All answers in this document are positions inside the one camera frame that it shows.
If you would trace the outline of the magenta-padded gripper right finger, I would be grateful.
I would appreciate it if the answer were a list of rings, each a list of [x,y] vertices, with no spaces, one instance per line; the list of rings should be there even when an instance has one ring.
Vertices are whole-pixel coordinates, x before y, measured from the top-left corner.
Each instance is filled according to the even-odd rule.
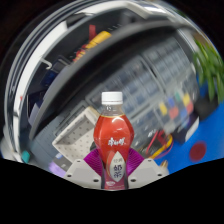
[[[127,188],[135,189],[148,185],[169,174],[168,161],[158,165],[152,158],[144,158],[134,149],[129,150],[126,162]]]

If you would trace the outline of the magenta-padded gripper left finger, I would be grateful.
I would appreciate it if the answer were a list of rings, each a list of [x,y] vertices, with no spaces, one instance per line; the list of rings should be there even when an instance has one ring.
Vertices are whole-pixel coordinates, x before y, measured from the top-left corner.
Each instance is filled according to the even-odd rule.
[[[102,161],[97,149],[84,159],[76,159],[64,178],[84,188],[100,189],[102,185]]]

